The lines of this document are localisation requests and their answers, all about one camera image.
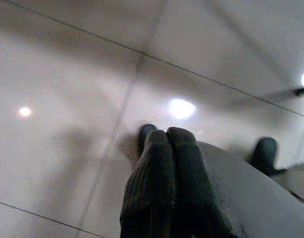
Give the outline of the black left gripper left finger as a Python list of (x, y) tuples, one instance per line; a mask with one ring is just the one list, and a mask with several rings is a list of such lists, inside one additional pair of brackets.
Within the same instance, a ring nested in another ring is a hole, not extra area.
[(174, 154), (162, 130), (140, 130), (139, 160), (124, 191), (122, 238), (169, 238), (176, 206)]

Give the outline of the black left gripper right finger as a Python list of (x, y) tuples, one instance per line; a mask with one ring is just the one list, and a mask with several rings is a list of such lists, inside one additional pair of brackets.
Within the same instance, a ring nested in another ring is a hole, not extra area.
[(178, 223), (185, 238), (240, 238), (242, 226), (188, 130), (170, 127), (179, 187)]

